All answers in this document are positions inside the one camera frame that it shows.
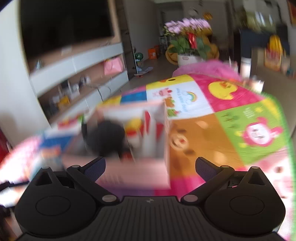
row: pink blanket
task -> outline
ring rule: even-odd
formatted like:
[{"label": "pink blanket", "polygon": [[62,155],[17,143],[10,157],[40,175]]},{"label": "pink blanket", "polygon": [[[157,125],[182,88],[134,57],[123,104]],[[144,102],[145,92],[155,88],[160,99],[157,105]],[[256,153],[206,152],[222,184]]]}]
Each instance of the pink blanket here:
[{"label": "pink blanket", "polygon": [[175,70],[172,77],[183,74],[204,74],[223,79],[242,80],[238,73],[233,71],[229,65],[223,64],[219,60],[209,60],[202,63],[181,66]]}]

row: pink box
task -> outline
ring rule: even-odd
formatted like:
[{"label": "pink box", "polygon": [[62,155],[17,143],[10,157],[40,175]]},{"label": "pink box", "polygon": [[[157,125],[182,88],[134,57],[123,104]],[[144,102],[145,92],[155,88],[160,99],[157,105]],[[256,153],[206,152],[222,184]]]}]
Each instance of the pink box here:
[{"label": "pink box", "polygon": [[[167,189],[170,187],[169,178],[169,150],[168,138],[169,122],[166,118],[166,105],[163,100],[151,102],[137,102],[118,106],[102,106],[93,111],[86,118],[87,125],[97,124],[97,120],[104,116],[107,119],[126,122],[131,118],[144,118],[147,110],[151,119],[164,125],[160,134],[154,158],[138,158],[135,162],[121,162],[118,158],[105,158],[106,170],[96,181],[102,186],[141,188],[141,189]],[[62,161],[67,168],[72,165],[83,166],[95,159],[86,153],[82,134],[80,133],[69,145]]]}]

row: flower pot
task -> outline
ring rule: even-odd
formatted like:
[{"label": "flower pot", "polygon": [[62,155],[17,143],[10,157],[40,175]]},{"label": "flower pot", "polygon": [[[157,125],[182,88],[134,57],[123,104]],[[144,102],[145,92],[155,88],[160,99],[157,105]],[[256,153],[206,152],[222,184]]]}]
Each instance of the flower pot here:
[{"label": "flower pot", "polygon": [[188,64],[195,64],[204,62],[204,59],[202,59],[200,56],[195,55],[185,55],[185,54],[178,54],[178,65],[188,65]]}]

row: tile floor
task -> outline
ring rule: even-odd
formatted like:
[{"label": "tile floor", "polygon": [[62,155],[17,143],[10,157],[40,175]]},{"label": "tile floor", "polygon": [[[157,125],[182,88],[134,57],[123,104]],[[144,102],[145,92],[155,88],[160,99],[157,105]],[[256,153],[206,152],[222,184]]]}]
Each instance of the tile floor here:
[{"label": "tile floor", "polygon": [[144,68],[153,67],[150,73],[146,73],[143,77],[133,77],[128,83],[116,91],[113,96],[125,92],[155,81],[168,79],[172,77],[173,72],[178,68],[177,65],[173,65],[167,61],[165,55],[161,55],[158,59],[147,59],[144,61]]}]

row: pink gift bag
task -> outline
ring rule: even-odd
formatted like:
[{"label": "pink gift bag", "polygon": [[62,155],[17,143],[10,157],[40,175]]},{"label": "pink gift bag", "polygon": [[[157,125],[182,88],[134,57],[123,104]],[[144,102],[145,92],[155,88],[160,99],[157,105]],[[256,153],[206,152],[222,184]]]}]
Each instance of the pink gift bag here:
[{"label": "pink gift bag", "polygon": [[120,57],[115,57],[112,59],[107,59],[104,61],[104,74],[117,74],[123,71],[123,64]]}]

